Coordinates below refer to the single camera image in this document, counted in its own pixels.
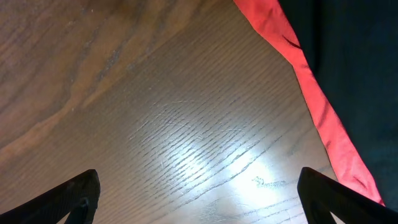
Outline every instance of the wood grain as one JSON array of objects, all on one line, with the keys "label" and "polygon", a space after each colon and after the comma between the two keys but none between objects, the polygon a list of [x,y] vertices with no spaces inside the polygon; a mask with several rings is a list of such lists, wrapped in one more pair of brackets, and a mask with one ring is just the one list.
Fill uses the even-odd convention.
[{"label": "wood grain", "polygon": [[230,1],[5,1],[0,213],[87,169],[95,223],[302,223],[334,177],[291,66]]}]

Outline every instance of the wooden surface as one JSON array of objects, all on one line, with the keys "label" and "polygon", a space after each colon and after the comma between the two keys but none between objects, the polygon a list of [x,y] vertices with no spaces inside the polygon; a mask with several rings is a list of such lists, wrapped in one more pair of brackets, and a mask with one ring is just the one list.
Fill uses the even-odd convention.
[{"label": "wooden surface", "polygon": [[0,213],[87,169],[95,223],[305,223],[334,177],[292,67],[232,1],[3,1]]}]

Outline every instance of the wooden table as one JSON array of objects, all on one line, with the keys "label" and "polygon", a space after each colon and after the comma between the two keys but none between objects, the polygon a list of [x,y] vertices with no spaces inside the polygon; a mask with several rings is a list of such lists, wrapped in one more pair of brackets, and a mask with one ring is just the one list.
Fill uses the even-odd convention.
[{"label": "wooden table", "polygon": [[292,67],[232,1],[3,1],[0,213],[96,169],[95,223],[305,223],[334,177]]}]

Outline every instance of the red fabric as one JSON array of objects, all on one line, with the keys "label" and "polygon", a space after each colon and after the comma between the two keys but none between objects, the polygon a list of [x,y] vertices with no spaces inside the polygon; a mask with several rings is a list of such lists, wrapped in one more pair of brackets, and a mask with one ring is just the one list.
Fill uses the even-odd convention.
[{"label": "red fabric", "polygon": [[314,79],[278,0],[234,0],[253,28],[293,66],[338,181],[383,204],[374,179]]}]

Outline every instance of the dark fabric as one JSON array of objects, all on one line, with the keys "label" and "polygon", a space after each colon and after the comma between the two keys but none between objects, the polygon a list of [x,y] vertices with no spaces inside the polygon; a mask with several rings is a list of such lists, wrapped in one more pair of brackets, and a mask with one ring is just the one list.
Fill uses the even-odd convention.
[{"label": "dark fabric", "polygon": [[386,206],[398,211],[398,1],[279,3]]}]

